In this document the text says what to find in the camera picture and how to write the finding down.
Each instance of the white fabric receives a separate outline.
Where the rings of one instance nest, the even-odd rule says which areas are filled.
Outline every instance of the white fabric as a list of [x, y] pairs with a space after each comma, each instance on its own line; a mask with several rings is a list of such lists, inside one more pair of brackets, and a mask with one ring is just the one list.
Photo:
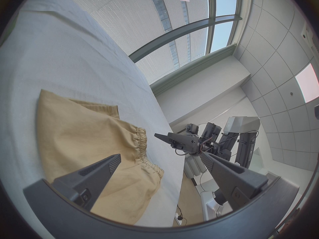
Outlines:
[[49, 236], [22, 192], [44, 177], [35, 133], [41, 89], [118, 105], [122, 120], [146, 129], [148, 158], [165, 173], [136, 225], [172, 226], [184, 157], [154, 137], [171, 129], [145, 76], [72, 0], [28, 0], [0, 47], [0, 178], [26, 221]]

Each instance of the power strip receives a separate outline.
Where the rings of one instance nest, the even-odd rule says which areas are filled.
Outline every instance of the power strip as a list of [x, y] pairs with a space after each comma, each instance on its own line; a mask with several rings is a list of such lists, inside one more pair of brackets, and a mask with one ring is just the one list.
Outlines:
[[179, 221], [177, 218], [178, 218], [178, 213], [175, 213], [175, 217], [174, 217], [174, 219], [176, 220], [176, 222], [177, 222], [177, 224], [179, 225], [179, 226], [181, 226], [181, 221]]

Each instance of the folded fabric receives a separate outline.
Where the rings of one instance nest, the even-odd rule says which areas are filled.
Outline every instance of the folded fabric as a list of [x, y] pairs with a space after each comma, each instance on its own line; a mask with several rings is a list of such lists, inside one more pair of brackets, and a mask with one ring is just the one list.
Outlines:
[[146, 156], [146, 131], [121, 121], [117, 106], [60, 97], [41, 90], [37, 140], [49, 182], [120, 153], [122, 162], [92, 213], [135, 224], [158, 190], [164, 171]]

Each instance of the floor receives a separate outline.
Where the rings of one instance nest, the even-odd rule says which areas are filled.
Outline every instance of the floor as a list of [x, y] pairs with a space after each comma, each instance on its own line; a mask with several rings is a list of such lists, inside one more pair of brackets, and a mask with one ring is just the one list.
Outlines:
[[[182, 220], [182, 226], [192, 225], [204, 221], [200, 195], [195, 188], [192, 180], [188, 179], [185, 173], [183, 173], [178, 206], [183, 213], [183, 217], [187, 220], [187, 224], [185, 219]], [[178, 208], [176, 209], [176, 212], [180, 215], [180, 211]], [[173, 227], [176, 226], [178, 226], [178, 224], [174, 220]]]

